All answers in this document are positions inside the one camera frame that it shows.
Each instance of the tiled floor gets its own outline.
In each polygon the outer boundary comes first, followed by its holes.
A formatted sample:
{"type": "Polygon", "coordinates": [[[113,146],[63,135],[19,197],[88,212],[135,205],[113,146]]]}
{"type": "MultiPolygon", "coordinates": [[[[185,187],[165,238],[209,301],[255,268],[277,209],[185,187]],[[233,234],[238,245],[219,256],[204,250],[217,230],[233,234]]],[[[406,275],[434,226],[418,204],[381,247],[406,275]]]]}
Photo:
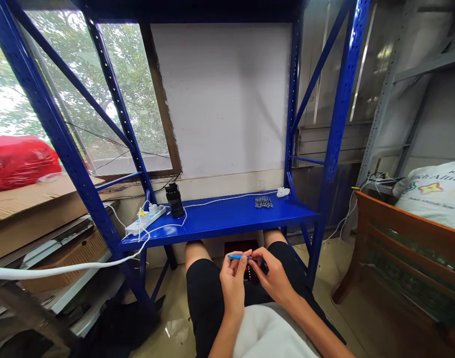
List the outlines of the tiled floor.
{"type": "MultiPolygon", "coordinates": [[[[303,245],[295,250],[307,262],[303,245]]],[[[350,263],[353,245],[331,239],[322,246],[314,295],[355,356],[376,357],[455,357],[437,337],[420,332],[397,309],[385,288],[372,279],[355,285],[341,305],[331,301],[331,293],[350,263]]],[[[161,269],[147,275],[147,290],[152,292],[161,269]]],[[[161,323],[153,335],[136,351],[138,357],[195,357],[193,326],[189,320],[186,300],[184,265],[168,270],[159,297],[166,294],[161,311],[161,323]]]]}

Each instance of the plastic bag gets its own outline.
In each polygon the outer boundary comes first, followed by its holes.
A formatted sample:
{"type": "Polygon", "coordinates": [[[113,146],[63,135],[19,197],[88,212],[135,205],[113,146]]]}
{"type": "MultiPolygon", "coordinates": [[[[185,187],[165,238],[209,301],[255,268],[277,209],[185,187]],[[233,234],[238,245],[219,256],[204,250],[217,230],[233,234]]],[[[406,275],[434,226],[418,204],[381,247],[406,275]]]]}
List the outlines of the plastic bag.
{"type": "Polygon", "coordinates": [[[57,153],[44,141],[31,135],[0,136],[0,191],[61,171],[57,153]]]}

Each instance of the forearm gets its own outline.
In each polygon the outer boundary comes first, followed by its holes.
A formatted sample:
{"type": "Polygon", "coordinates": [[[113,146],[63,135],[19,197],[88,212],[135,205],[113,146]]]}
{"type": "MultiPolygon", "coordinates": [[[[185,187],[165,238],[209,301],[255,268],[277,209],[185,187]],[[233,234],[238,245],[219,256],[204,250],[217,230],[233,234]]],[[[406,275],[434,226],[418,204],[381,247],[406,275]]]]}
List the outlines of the forearm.
{"type": "Polygon", "coordinates": [[[295,294],[284,306],[323,358],[355,357],[302,297],[295,294]]]}
{"type": "Polygon", "coordinates": [[[209,358],[232,357],[241,322],[242,317],[224,314],[223,321],[221,322],[213,347],[209,353],[209,358]]]}

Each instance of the cardboard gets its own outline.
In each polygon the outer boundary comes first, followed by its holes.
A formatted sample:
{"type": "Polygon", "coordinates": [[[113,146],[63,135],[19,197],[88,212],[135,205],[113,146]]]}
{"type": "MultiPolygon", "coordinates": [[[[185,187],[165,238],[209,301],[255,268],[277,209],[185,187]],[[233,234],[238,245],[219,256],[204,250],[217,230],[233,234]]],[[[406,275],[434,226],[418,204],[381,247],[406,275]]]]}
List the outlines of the cardboard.
{"type": "Polygon", "coordinates": [[[1,191],[0,258],[86,213],[69,176],[1,191]]]}

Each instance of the hand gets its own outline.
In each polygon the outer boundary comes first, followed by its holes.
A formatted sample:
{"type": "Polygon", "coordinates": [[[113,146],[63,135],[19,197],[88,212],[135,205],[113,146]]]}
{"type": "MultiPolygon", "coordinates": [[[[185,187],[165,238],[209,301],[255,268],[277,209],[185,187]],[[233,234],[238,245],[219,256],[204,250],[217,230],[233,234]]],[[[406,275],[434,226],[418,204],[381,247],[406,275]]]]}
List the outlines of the hand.
{"type": "Polygon", "coordinates": [[[244,271],[247,265],[247,256],[252,250],[246,252],[234,251],[228,255],[243,255],[241,260],[231,260],[226,255],[219,278],[223,288],[224,315],[242,320],[244,316],[244,271]]]}
{"type": "Polygon", "coordinates": [[[262,287],[279,303],[284,309],[297,298],[297,293],[292,288],[282,263],[274,257],[266,248],[262,247],[254,251],[251,255],[253,258],[259,258],[257,261],[250,260],[249,264],[256,272],[262,287]],[[267,264],[269,272],[267,275],[261,270],[261,259],[267,264]]]}

